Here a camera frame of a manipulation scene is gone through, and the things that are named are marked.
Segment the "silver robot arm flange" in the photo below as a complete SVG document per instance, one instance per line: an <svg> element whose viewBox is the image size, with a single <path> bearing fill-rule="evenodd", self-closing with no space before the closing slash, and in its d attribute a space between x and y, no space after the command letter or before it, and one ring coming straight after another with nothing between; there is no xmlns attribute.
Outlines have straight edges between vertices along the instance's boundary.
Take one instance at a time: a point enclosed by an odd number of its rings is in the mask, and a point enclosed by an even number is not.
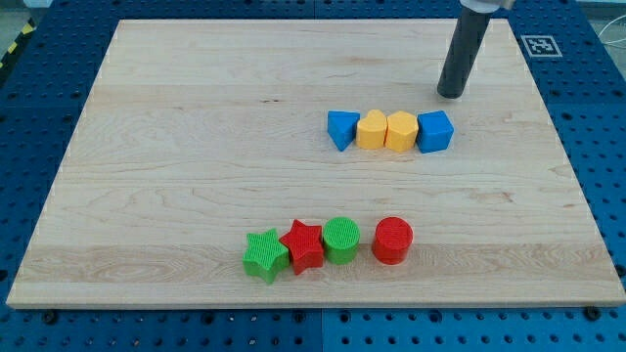
<svg viewBox="0 0 626 352"><path fill-rule="evenodd" d="M491 14L500 9L510 10L515 0L460 0L463 7L480 14Z"/></svg>

